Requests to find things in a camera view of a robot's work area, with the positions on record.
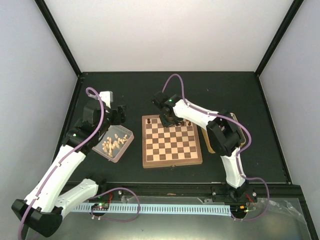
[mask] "white cable tray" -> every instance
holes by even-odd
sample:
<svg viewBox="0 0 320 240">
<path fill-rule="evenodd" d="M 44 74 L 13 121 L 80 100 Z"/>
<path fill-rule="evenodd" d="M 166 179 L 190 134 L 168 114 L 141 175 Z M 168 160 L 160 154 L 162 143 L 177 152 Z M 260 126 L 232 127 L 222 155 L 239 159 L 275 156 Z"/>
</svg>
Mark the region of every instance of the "white cable tray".
<svg viewBox="0 0 320 240">
<path fill-rule="evenodd" d="M 82 203 L 72 212 L 90 213 L 95 203 Z M 185 214 L 231 216 L 228 205 L 185 205 L 185 204 L 140 204 L 140 214 Z M 111 203 L 108 210 L 94 210 L 94 213 L 135 214 L 138 204 Z"/>
</svg>

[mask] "red wire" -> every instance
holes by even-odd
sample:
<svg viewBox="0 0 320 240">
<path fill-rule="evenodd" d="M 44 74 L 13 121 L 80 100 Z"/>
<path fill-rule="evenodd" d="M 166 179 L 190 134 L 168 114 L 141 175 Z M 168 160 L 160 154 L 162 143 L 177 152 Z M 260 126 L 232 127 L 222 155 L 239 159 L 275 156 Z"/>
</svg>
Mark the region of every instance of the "red wire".
<svg viewBox="0 0 320 240">
<path fill-rule="evenodd" d="M 112 193 L 110 192 L 110 194 L 109 194 L 109 204 L 111 203 L 111 200 L 112 200 L 112 198 L 113 198 L 113 195 L 112 195 Z"/>
<path fill-rule="evenodd" d="M 249 197 L 249 195 L 247 193 L 245 194 L 245 196 L 249 199 L 249 201 L 251 203 L 253 203 L 255 206 L 257 206 L 257 204 L 254 201 L 252 201 L 252 199 Z"/>
</svg>

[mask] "wooden chessboard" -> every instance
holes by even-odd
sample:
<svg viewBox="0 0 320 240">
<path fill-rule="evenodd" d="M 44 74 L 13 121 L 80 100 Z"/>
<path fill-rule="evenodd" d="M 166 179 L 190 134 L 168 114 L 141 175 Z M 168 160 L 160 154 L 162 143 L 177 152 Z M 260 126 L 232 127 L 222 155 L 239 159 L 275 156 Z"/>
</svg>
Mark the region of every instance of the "wooden chessboard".
<svg viewBox="0 0 320 240">
<path fill-rule="evenodd" d="M 142 151 L 144 168 L 202 163 L 197 126 L 187 120 L 163 127 L 159 115 L 143 116 Z"/>
</svg>

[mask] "black metal post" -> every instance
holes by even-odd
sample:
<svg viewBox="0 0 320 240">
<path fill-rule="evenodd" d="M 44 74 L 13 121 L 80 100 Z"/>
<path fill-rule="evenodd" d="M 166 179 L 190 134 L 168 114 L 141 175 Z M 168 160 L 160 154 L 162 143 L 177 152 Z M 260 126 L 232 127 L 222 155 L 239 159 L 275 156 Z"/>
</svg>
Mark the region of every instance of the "black metal post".
<svg viewBox="0 0 320 240">
<path fill-rule="evenodd" d="M 44 19 L 48 23 L 51 31 L 53 32 L 53 35 L 55 36 L 60 47 L 62 48 L 62 51 L 64 52 L 66 58 L 68 59 L 76 76 L 79 77 L 82 72 L 80 71 L 80 68 L 78 67 L 74 56 L 72 55 L 64 37 L 62 36 L 62 33 L 60 32 L 58 25 L 56 24 L 56 22 L 54 20 L 54 17 L 51 15 L 51 12 L 49 11 L 47 4 L 45 3 L 45 0 L 34 0 L 34 1 L 38 5 L 42 15 L 44 16 Z"/>
<path fill-rule="evenodd" d="M 286 13 L 280 27 L 276 31 L 276 34 L 274 35 L 268 49 L 266 50 L 258 68 L 255 71 L 255 74 L 259 77 L 263 70 L 265 69 L 268 61 L 270 60 L 272 54 L 276 50 L 280 40 L 284 36 L 287 28 L 289 27 L 291 21 L 294 19 L 297 11 L 299 10 L 301 4 L 304 2 L 304 0 L 293 0 L 288 12 Z"/>
</svg>

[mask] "black table surface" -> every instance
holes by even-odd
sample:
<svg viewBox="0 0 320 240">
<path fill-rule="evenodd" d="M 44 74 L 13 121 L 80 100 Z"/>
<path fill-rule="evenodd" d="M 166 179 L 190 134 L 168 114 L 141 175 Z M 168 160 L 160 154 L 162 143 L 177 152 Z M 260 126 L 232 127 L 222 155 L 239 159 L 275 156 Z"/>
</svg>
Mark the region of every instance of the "black table surface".
<svg viewBox="0 0 320 240">
<path fill-rule="evenodd" d="M 199 165 L 143 168 L 142 116 L 159 114 L 153 95 L 162 90 L 173 72 L 88 72 L 77 99 L 70 126 L 82 116 L 91 99 L 85 90 L 112 91 L 113 104 L 126 105 L 124 127 L 134 140 L 118 163 L 91 151 L 69 182 L 81 182 L 88 174 L 98 174 L 110 183 L 225 183 L 226 173 L 219 155 L 208 152 L 202 132 L 199 139 L 203 163 Z M 268 183 L 285 183 L 281 150 L 272 129 L 259 79 L 253 72 L 177 72 L 184 81 L 185 97 L 203 108 L 234 113 L 251 133 L 251 147 L 241 153 L 247 177 L 261 177 Z M 181 94 L 180 81 L 173 78 L 166 88 L 170 95 Z"/>
</svg>

